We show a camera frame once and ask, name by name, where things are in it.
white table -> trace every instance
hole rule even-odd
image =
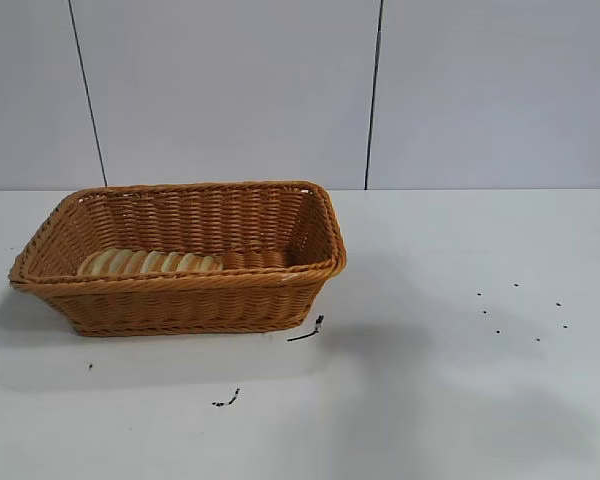
[[[128,339],[7,285],[63,196],[0,192],[1,480],[600,480],[600,191],[334,192],[302,327]]]

black debris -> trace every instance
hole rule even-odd
[[[316,320],[316,326],[314,327],[313,332],[307,333],[306,335],[301,335],[300,337],[287,338],[287,342],[295,342],[296,340],[303,340],[305,338],[312,337],[320,331],[320,327],[322,326],[322,320],[324,320],[324,315],[320,315]]]
[[[231,405],[238,398],[238,394],[240,393],[240,389],[236,388],[236,393],[233,394],[233,398],[228,402],[213,402],[211,405],[215,405],[216,407],[224,407],[225,405]]]

basket weave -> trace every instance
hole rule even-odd
[[[223,255],[213,272],[76,276],[107,248]],[[346,254],[307,182],[109,187],[69,195],[9,274],[87,336],[266,332],[302,323]]]

